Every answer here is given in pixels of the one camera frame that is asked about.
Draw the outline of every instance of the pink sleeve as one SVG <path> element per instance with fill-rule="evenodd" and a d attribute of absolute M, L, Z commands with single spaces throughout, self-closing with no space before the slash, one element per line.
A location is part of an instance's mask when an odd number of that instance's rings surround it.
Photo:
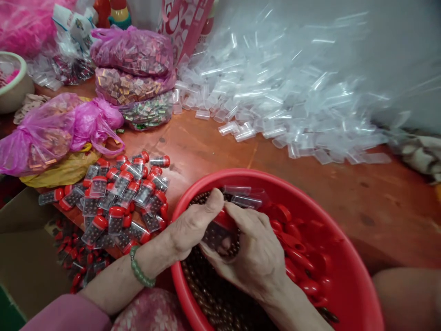
<path fill-rule="evenodd" d="M 64 294 L 51 302 L 22 328 L 22 331 L 109 331 L 107 314 L 78 294 Z"/>

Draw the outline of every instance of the hand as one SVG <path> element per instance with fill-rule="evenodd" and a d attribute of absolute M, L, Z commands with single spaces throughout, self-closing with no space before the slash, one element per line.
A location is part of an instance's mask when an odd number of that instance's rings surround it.
<path fill-rule="evenodd" d="M 217 189 L 211 191 L 205 205 L 191 205 L 164 231 L 174 245 L 178 260 L 187 258 L 192 248 L 204 237 L 208 224 L 224 207 L 224 196 Z"/>
<path fill-rule="evenodd" d="M 267 215 L 229 202 L 225 207 L 241 231 L 238 255 L 228 261 L 204 243 L 201 243 L 202 251 L 219 276 L 261 304 L 270 304 L 283 292 L 287 281 L 290 282 L 285 274 L 283 248 Z"/>

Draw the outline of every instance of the white bowl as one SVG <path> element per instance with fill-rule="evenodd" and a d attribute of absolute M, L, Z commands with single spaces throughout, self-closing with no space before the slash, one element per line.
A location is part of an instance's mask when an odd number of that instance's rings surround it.
<path fill-rule="evenodd" d="M 34 94 L 34 82 L 28 75 L 28 65 L 14 53 L 0 51 L 0 62 L 10 62 L 18 75 L 6 86 L 0 88 L 0 114 L 8 114 L 20 109 L 27 93 Z"/>

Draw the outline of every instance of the person's left hand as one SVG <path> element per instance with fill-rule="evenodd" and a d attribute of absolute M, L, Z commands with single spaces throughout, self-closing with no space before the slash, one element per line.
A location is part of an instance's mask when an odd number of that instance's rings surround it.
<path fill-rule="evenodd" d="M 170 224 L 164 232 L 168 232 L 179 261 L 187 258 L 192 248 L 204 237 L 210 222 L 224 207 L 224 196 L 214 188 L 205 205 L 191 205 Z"/>

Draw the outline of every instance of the person's right hand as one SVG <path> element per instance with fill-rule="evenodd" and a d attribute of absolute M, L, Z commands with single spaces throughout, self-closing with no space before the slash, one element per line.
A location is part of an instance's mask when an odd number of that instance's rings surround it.
<path fill-rule="evenodd" d="M 261 304 L 271 303 L 290 280 L 285 274 L 283 248 L 269 218 L 229 202 L 225 203 L 225 208 L 241 231 L 238 255 L 226 260 L 204 243 L 201 243 L 202 250 L 219 276 Z"/>

